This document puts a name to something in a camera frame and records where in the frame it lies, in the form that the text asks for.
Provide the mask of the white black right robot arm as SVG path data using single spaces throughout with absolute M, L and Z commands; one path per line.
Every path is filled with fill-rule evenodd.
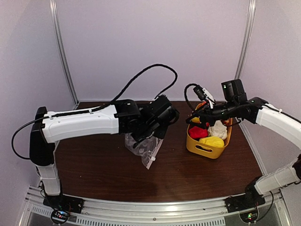
M 195 117 L 200 119 L 199 126 L 201 127 L 206 124 L 212 126 L 216 121 L 230 118 L 247 120 L 266 127 L 292 142 L 298 148 L 301 147 L 301 122 L 259 97 L 254 97 L 240 104 L 226 102 L 216 104 L 213 108 L 200 107 L 191 113 L 186 119 L 186 123 L 195 125 L 191 121 Z M 241 197 L 241 204 L 250 208 L 258 202 L 259 196 L 274 189 L 300 182 L 301 157 L 298 156 L 291 163 L 256 179 L 253 184 L 247 186 L 246 194 Z

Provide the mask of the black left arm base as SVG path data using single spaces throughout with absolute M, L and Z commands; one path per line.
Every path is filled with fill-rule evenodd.
M 57 210 L 64 210 L 67 212 L 80 214 L 83 208 L 84 200 L 82 198 L 63 194 L 56 196 L 45 195 L 43 204 Z

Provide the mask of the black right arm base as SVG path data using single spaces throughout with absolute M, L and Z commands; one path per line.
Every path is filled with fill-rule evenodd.
M 228 213 L 255 208 L 266 203 L 254 186 L 247 186 L 245 193 L 238 196 L 229 196 L 225 200 Z

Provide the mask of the clear zip top bag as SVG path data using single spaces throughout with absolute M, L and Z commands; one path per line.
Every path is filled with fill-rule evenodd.
M 125 134 L 125 147 L 134 155 L 140 156 L 142 164 L 146 169 L 150 169 L 152 163 L 156 160 L 156 155 L 159 152 L 163 143 L 163 139 L 157 137 L 150 137 L 136 147 L 136 141 L 131 137 L 130 134 Z

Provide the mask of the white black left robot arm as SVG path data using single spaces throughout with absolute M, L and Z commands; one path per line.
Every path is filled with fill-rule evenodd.
M 147 104 L 126 99 L 107 106 L 66 112 L 40 107 L 30 133 L 30 160 L 37 167 L 44 192 L 57 209 L 67 206 L 55 163 L 55 144 L 64 139 L 97 134 L 123 134 L 125 145 L 144 160 L 147 169 L 179 112 L 165 95 Z

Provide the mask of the red toy bell pepper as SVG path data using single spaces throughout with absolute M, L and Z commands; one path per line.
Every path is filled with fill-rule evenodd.
M 197 126 L 188 129 L 188 134 L 192 139 L 201 139 L 201 138 L 208 137 L 207 129 L 203 129 Z

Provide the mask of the yellow toy bell pepper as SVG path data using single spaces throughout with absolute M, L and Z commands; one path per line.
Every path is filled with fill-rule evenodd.
M 224 140 L 219 137 L 205 137 L 199 140 L 200 143 L 209 145 L 211 147 L 224 147 Z

